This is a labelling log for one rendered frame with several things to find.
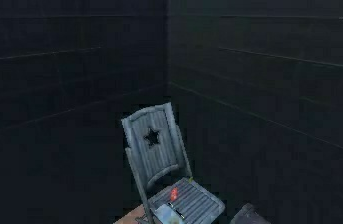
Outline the pale blue book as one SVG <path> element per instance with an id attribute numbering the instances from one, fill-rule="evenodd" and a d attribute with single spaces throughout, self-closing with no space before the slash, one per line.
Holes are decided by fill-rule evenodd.
<path id="1" fill-rule="evenodd" d="M 184 224 L 183 218 L 168 204 L 163 204 L 154 212 L 162 224 Z"/>

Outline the grey slatted star-cutout chair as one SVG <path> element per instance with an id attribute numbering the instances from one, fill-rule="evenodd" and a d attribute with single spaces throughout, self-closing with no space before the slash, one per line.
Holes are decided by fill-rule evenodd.
<path id="1" fill-rule="evenodd" d="M 171 103 L 140 109 L 121 120 L 128 146 L 126 156 L 142 201 L 138 224 L 162 224 L 154 212 L 171 202 L 184 216 L 184 224 L 212 224 L 225 210 L 217 196 L 193 177 Z M 170 192 L 178 188 L 178 198 Z"/>

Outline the black pen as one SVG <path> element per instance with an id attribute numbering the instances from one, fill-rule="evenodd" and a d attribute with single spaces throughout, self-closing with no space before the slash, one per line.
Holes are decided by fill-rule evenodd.
<path id="1" fill-rule="evenodd" d="M 177 210 L 177 208 L 171 203 L 171 202 L 168 202 L 167 205 L 178 215 L 181 217 L 181 219 L 185 219 L 185 216 Z"/>

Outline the dark grey box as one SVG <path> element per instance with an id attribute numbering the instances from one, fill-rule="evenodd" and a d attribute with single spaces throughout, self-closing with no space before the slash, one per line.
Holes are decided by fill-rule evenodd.
<path id="1" fill-rule="evenodd" d="M 247 203 L 235 214 L 229 224 L 271 224 L 264 217 L 259 215 L 255 207 Z"/>

